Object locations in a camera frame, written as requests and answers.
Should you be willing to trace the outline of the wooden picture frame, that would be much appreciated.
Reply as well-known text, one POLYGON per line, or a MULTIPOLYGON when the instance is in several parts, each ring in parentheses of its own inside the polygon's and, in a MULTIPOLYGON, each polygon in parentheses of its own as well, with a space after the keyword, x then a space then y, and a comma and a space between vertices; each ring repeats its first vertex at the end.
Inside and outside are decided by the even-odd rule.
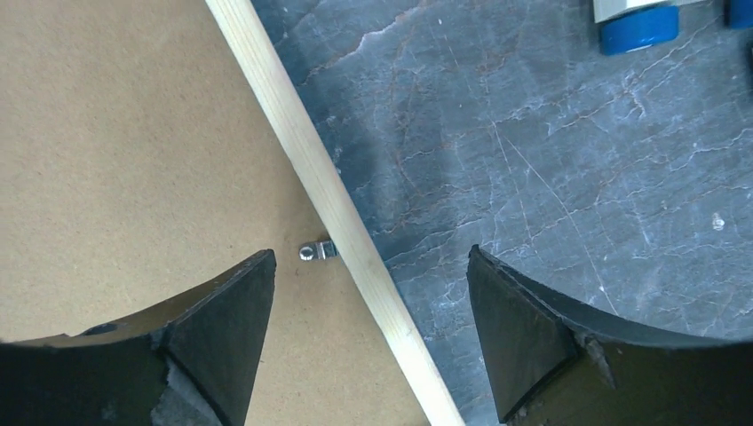
POLYGON ((254 6, 249 1, 207 5, 426 419, 432 425, 463 424, 254 6))

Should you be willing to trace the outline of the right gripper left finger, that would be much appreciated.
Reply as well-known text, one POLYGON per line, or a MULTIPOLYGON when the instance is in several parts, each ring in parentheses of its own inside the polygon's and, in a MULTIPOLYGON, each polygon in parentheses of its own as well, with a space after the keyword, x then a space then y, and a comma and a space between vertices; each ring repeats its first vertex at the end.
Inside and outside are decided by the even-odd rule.
POLYGON ((1 346, 4 425, 242 425, 273 304, 258 251, 158 304, 1 346))

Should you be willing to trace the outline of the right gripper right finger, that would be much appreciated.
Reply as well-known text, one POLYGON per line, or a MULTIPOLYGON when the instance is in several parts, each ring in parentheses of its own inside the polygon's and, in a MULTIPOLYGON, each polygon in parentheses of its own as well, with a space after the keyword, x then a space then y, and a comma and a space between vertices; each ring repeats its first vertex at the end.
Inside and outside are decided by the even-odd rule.
POLYGON ((498 419, 506 425, 749 425, 752 343, 601 311, 478 246, 467 269, 498 419))

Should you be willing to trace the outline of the brown cardboard backing board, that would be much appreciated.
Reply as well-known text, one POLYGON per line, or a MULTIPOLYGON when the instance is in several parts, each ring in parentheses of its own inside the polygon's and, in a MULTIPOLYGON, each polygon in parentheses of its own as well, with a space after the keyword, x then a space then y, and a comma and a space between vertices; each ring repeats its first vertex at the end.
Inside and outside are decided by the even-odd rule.
POLYGON ((423 425, 202 1, 1 4, 1 337, 76 335, 260 249, 250 425, 423 425))

